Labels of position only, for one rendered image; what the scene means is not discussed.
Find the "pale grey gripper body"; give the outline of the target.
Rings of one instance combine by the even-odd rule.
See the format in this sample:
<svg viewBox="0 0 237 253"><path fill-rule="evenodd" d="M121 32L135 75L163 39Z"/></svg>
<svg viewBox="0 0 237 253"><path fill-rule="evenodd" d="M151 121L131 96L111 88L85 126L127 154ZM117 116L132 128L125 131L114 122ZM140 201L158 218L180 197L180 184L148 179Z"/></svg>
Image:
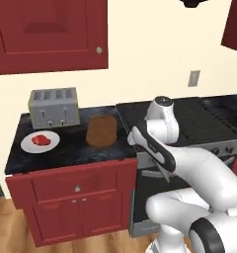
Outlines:
<svg viewBox="0 0 237 253"><path fill-rule="evenodd" d="M159 161L158 159L155 159L154 157L150 157L152 162L155 163L157 165L157 167L159 168L162 176L165 178L165 180L170 183L170 175L168 173L168 171L164 168L164 161Z"/></svg>

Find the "brown wooden cutting board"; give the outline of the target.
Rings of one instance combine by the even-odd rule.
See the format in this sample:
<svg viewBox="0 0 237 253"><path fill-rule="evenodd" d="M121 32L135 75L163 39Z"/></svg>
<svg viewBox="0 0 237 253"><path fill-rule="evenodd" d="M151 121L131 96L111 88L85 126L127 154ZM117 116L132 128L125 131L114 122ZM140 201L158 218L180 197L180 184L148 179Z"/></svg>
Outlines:
<svg viewBox="0 0 237 253"><path fill-rule="evenodd" d="M110 115L94 116L89 120L86 141L89 145L103 148L117 140L117 120Z"/></svg>

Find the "red drawer front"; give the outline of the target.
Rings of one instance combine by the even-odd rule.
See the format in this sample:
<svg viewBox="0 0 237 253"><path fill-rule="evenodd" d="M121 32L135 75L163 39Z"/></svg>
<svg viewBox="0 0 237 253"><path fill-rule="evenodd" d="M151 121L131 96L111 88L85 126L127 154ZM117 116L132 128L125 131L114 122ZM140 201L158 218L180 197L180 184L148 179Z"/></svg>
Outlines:
<svg viewBox="0 0 237 253"><path fill-rule="evenodd" d="M48 201L113 190L117 187L117 171L110 167L97 167L49 172L35 177L33 184L38 201ZM74 191L76 186L81 187L78 193Z"/></svg>

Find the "red meat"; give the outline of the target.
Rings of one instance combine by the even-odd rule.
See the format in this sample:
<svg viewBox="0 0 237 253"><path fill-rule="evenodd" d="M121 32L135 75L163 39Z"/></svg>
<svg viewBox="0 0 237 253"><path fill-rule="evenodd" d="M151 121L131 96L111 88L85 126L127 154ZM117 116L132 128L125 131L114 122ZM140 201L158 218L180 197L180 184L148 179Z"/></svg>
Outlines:
<svg viewBox="0 0 237 253"><path fill-rule="evenodd" d="M50 145L51 140L43 134L38 134L32 138L32 143L38 146L48 146Z"/></svg>

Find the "white plate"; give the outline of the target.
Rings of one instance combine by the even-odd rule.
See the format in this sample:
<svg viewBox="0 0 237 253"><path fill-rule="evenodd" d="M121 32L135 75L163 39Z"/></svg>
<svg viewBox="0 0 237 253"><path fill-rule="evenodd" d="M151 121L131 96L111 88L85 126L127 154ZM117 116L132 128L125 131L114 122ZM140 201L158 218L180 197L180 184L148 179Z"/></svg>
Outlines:
<svg viewBox="0 0 237 253"><path fill-rule="evenodd" d="M40 154L51 151L60 142L57 133L51 130L40 130L28 134L21 142L21 148L27 153Z"/></svg>

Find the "black and silver stove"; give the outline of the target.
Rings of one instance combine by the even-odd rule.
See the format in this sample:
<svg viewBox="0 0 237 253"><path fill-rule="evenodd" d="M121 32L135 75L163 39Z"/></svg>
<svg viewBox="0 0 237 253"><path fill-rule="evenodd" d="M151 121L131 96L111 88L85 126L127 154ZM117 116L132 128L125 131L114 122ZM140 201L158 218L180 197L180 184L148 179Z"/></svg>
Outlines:
<svg viewBox="0 0 237 253"><path fill-rule="evenodd" d="M178 146L202 147L210 152L218 147L218 158L237 157L237 95L179 98L174 101L174 113L180 127ZM227 146L234 147L233 153L225 151ZM132 237L138 237L158 231L158 225L145 212L148 197L184 189L188 184L177 176L171 176L170 183L163 177L143 177L143 170L159 169L141 147L136 146L134 150L138 166L128 231Z"/></svg>

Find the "red base cupboard door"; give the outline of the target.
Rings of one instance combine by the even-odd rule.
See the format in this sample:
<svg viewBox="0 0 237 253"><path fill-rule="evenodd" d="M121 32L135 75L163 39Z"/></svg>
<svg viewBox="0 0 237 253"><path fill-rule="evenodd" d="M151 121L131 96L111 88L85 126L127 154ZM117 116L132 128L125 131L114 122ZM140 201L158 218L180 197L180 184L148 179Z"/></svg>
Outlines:
<svg viewBox="0 0 237 253"><path fill-rule="evenodd" d="M102 234L121 228L122 194L99 194L80 202L83 231L87 236Z"/></svg>
<svg viewBox="0 0 237 253"><path fill-rule="evenodd" d="M38 204L34 207L44 242L68 240L83 235L78 203L72 200Z"/></svg>

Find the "red base cabinet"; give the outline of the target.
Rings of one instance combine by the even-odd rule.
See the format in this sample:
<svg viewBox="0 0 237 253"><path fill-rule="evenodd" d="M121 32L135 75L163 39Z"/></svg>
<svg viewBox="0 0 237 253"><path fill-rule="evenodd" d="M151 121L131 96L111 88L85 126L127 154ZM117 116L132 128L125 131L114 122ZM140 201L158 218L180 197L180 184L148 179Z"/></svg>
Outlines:
<svg viewBox="0 0 237 253"><path fill-rule="evenodd" d="M6 179L36 246L128 228L137 160L124 158Z"/></svg>

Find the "silver four-slot toaster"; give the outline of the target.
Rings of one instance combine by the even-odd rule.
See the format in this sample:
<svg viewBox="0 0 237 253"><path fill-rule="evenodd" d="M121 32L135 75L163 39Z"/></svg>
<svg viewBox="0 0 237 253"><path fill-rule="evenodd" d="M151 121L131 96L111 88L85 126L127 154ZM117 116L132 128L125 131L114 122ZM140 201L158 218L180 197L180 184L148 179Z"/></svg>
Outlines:
<svg viewBox="0 0 237 253"><path fill-rule="evenodd" d="M34 129L80 125L74 87L33 90L28 107Z"/></svg>

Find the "black extractor hood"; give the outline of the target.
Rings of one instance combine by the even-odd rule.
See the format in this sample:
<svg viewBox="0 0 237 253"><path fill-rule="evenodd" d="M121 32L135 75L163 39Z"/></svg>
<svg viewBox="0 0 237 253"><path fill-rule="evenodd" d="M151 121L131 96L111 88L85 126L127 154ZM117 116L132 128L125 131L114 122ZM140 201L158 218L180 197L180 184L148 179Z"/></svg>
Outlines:
<svg viewBox="0 0 237 253"><path fill-rule="evenodd" d="M180 0L184 3L186 8L196 8L200 3L205 2L207 0Z"/></svg>

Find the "grey wall socket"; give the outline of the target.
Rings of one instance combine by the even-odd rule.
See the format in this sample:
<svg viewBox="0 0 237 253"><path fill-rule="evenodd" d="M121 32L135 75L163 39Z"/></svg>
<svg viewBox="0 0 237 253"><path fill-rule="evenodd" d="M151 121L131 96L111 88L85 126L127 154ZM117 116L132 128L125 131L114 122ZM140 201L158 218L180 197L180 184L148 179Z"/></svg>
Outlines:
<svg viewBox="0 0 237 253"><path fill-rule="evenodd" d="M189 77L189 87L196 87L199 80L200 71L199 70L192 70Z"/></svg>

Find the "dark red wall cupboard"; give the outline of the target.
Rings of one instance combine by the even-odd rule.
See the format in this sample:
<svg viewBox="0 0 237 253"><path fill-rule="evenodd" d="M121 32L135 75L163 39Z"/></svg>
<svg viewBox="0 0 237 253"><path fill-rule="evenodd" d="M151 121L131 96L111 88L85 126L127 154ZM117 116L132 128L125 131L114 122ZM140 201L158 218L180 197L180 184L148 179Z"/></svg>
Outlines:
<svg viewBox="0 0 237 253"><path fill-rule="evenodd" d="M237 50L237 0L231 2L221 44Z"/></svg>

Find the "red wall cupboard door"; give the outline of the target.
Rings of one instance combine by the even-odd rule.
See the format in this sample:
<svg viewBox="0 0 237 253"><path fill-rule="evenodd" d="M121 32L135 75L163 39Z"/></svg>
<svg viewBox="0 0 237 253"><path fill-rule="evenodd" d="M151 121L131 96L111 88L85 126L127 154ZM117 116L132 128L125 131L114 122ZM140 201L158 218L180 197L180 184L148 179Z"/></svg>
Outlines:
<svg viewBox="0 0 237 253"><path fill-rule="evenodd" d="M108 66L108 0L0 0L0 75Z"/></svg>

